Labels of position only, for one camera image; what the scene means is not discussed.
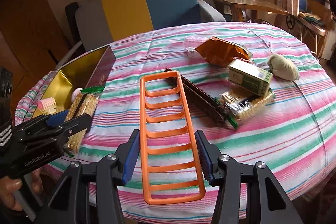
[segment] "pink hair curler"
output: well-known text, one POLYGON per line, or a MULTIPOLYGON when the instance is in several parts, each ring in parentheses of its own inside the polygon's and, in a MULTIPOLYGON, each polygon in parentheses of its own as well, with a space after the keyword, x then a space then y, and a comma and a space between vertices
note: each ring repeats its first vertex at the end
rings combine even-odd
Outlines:
POLYGON ((42 113, 52 114, 56 112, 56 102, 53 97, 41 99, 37 102, 37 107, 42 113))

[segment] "yellow cushion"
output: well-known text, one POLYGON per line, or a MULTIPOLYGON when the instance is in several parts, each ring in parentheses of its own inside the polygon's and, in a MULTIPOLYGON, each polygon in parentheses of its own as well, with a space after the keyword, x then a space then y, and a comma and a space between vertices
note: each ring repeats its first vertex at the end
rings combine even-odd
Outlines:
POLYGON ((146 0, 101 0, 114 41, 153 30, 146 0))

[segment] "wooden floor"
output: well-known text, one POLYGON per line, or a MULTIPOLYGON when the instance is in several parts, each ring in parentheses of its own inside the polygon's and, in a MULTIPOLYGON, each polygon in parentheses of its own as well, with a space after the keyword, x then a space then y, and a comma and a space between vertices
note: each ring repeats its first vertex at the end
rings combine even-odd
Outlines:
POLYGON ((320 65, 322 66, 322 68, 325 70, 325 72, 327 73, 327 75, 329 75, 329 77, 332 79, 332 81, 334 82, 334 84, 336 83, 336 71, 333 70, 328 64, 327 64, 327 60, 325 59, 321 59, 320 60, 320 65))

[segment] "wafer snack pack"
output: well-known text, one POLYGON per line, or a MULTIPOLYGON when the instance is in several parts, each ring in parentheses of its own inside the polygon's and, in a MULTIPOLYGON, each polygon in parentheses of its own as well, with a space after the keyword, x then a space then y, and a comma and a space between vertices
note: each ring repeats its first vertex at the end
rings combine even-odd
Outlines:
MULTIPOLYGON (((92 87, 81 90, 75 97, 69 112, 65 118, 65 121, 71 120, 72 118, 78 117, 82 114, 93 115, 95 112, 96 106, 98 104, 101 92, 104 87, 92 87)), ((69 137, 68 142, 64 145, 64 151, 70 155, 74 156, 78 153, 79 147, 82 143, 84 135, 87 129, 78 132, 75 135, 69 137)))
POLYGON ((228 115, 230 124, 237 128, 243 121, 260 113, 274 98, 275 93, 271 89, 268 89, 265 96, 260 97, 237 86, 222 93, 218 101, 228 115))

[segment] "screw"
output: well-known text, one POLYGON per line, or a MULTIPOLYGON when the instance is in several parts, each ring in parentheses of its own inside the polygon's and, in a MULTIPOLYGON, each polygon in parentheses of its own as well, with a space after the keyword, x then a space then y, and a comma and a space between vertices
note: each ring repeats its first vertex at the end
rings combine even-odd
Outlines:
POLYGON ((261 168, 261 169, 264 169, 264 168, 266 168, 266 163, 264 163, 264 162, 262 162, 262 161, 258 161, 258 162, 257 162, 257 166, 258 166, 259 168, 261 168))
POLYGON ((72 163, 70 163, 70 166, 73 168, 76 168, 79 166, 79 161, 73 161, 72 163))
POLYGON ((223 155, 220 155, 220 156, 219 156, 219 159, 220 159, 221 161, 229 161, 230 156, 229 156, 229 155, 226 155, 226 154, 223 154, 223 155))
POLYGON ((109 155, 107 155, 107 159, 108 160, 115 160, 117 158, 117 155, 115 155, 115 154, 109 154, 109 155))

